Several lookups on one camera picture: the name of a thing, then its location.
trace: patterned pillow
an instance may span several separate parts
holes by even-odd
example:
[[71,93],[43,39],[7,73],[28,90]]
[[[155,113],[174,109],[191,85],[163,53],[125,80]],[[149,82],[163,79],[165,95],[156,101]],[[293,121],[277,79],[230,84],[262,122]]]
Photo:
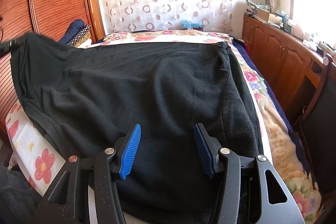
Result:
[[68,45],[78,47],[80,44],[88,40],[91,36],[90,33],[90,25],[85,25],[83,29],[79,33],[77,33],[73,39],[71,39],[70,42],[68,42]]

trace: metal screw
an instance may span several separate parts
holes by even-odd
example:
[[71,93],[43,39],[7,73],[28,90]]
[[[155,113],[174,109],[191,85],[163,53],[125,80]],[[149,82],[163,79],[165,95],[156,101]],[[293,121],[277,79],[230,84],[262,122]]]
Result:
[[70,161],[70,162],[75,162],[77,159],[78,159],[78,157],[75,156],[75,155],[73,155],[73,156],[71,156],[71,157],[69,158],[69,161]]
[[220,152],[221,152],[222,154],[224,154],[224,155],[227,155],[227,154],[230,153],[230,149],[228,149],[228,148],[221,148],[221,149],[220,149]]
[[105,154],[107,154],[107,155],[111,155],[111,154],[113,154],[114,153],[114,149],[113,148],[106,148],[105,149]]
[[266,161],[267,160],[267,158],[264,155],[258,155],[257,159],[260,160],[260,161]]

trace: cabinet door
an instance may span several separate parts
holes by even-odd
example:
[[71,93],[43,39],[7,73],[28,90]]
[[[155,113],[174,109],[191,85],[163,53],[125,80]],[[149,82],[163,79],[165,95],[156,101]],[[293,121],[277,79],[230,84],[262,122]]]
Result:
[[252,31],[252,21],[247,16],[244,16],[243,31],[241,33],[241,38],[245,43],[250,44],[250,36]]
[[296,42],[286,40],[286,47],[281,58],[283,58],[283,65],[273,91],[286,111],[305,77],[310,57]]
[[281,70],[284,51],[285,37],[276,33],[271,28],[267,28],[265,35],[265,57],[260,72],[271,88],[274,88]]
[[258,70],[262,69],[266,52],[265,34],[266,27],[264,24],[254,21],[251,32],[251,59]]

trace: chair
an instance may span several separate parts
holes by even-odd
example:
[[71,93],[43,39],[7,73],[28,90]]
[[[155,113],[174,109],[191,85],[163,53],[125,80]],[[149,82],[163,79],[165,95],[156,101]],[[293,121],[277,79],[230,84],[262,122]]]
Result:
[[329,54],[323,58],[318,88],[293,129],[299,133],[322,200],[329,202],[322,221],[336,211],[336,64]]

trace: stacked clothes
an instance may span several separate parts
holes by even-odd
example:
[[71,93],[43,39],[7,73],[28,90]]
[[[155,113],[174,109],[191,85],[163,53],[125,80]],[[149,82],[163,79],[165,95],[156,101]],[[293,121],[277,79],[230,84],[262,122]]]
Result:
[[76,19],[70,23],[64,36],[59,40],[59,42],[78,47],[90,38],[90,28],[91,26],[88,24],[85,25],[83,20]]
[[262,10],[265,10],[265,11],[269,11],[269,12],[272,11],[272,7],[270,5],[259,4],[259,3],[255,3],[255,2],[250,1],[250,0],[246,0],[246,4],[248,6],[250,6],[251,10],[252,10],[251,11],[251,10],[247,9],[248,14],[256,15],[258,8],[262,9]]

